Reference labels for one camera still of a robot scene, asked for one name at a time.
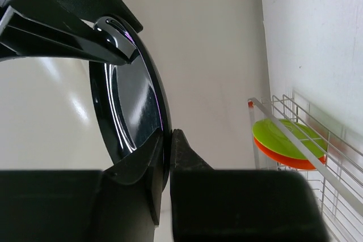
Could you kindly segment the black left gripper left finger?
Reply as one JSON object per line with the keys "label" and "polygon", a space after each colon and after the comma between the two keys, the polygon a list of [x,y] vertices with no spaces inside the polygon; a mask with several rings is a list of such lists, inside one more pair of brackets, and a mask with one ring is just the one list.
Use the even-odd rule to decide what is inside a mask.
{"label": "black left gripper left finger", "polygon": [[2,241],[153,241],[163,136],[106,169],[2,171]]}

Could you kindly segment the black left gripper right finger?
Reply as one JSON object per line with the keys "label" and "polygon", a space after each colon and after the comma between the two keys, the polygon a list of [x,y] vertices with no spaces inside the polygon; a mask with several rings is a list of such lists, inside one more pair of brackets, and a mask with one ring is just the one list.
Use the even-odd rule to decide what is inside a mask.
{"label": "black left gripper right finger", "polygon": [[213,169],[172,134],[175,241],[329,241],[308,182],[292,171]]}

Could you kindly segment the orange plate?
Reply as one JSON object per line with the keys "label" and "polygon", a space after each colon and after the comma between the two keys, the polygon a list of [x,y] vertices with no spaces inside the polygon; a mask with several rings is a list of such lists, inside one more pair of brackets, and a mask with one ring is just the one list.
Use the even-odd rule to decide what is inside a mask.
{"label": "orange plate", "polygon": [[[254,142],[267,157],[274,161],[283,164],[288,167],[302,169],[302,170],[314,170],[316,169],[312,163],[304,156],[304,154],[296,148],[296,146],[288,139],[276,140],[263,138],[258,139],[254,137]],[[326,163],[326,155],[323,150],[326,149],[326,145],[317,145],[314,141],[301,141],[301,143],[314,154],[321,163]]]}

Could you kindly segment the black plate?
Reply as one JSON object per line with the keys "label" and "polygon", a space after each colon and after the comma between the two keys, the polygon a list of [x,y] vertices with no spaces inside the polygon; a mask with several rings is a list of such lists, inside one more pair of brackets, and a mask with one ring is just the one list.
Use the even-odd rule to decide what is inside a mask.
{"label": "black plate", "polygon": [[142,146],[156,129],[163,132],[163,182],[170,169],[172,125],[164,86],[137,32],[116,15],[99,18],[93,29],[130,60],[89,64],[92,100],[100,132],[113,163]]}

